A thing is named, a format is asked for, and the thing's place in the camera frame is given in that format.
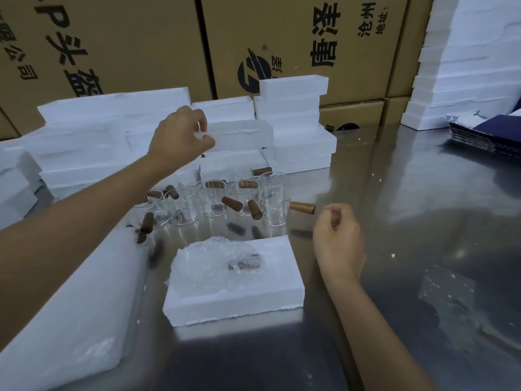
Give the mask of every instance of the metal table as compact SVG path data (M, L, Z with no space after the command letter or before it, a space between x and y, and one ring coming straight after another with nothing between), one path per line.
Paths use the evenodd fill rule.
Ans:
M440 389L519 389L521 167L448 144L447 130L376 132L347 132L330 169L290 175L292 199L353 206L369 258L361 282ZM147 274L131 354L61 389L361 389L313 253L315 219L293 213L270 228L229 211L155 234L164 249ZM170 326L161 309L178 248L282 234L306 287L303 309Z

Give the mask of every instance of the finger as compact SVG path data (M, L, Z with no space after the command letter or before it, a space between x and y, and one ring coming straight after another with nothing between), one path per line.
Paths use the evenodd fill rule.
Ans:
M318 216L317 222L315 224L315 232L324 232L330 231L331 228L331 212L329 210L322 210L320 215Z
M202 132L206 132L206 129L208 127L208 122L206 120L206 115L204 114L203 110L201 109L195 109L192 111L192 118L194 121L199 122L199 126L196 131L199 131L199 129Z
M179 107L176 111L177 113L191 113L192 109L189 106Z
M201 153L205 153L207 150L212 149L215 146L215 140L213 137L205 134L201 139Z

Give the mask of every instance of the cardboard box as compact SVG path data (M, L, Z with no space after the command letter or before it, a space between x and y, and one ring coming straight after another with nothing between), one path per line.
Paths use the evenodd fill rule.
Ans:
M5 116L4 112L0 109L0 140L6 140L8 138L19 137L18 132L12 126L9 119Z
M380 126L399 125L402 120L402 115L407 109L409 99L409 96L386 98L383 104Z
M384 98L407 0L202 0L218 98L329 78L322 105Z
M320 124L330 132L377 127L382 111L381 100L324 106L320 108Z
M212 98L194 0L0 0L0 104L22 134L36 106L188 86Z
M386 97L410 96L433 0L408 0Z

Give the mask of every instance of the person's left hand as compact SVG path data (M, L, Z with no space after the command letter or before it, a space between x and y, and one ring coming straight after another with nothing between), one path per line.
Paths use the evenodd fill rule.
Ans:
M215 146L215 140L205 135L201 140L195 132L206 132L204 112L188 106L179 108L162 120L154 132L147 157L155 167L165 168L166 175L190 163Z

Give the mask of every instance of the person's right hand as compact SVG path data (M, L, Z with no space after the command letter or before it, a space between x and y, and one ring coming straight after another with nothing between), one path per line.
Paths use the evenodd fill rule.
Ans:
M179 108L160 122L148 148L147 158L154 167L165 168L166 176L169 176L215 146L212 137L205 135L199 139L195 136L199 127L201 132L206 132L207 122L202 110L192 110L188 106Z
M366 260L364 237L348 204L328 204L313 230L313 245L326 286L358 281Z

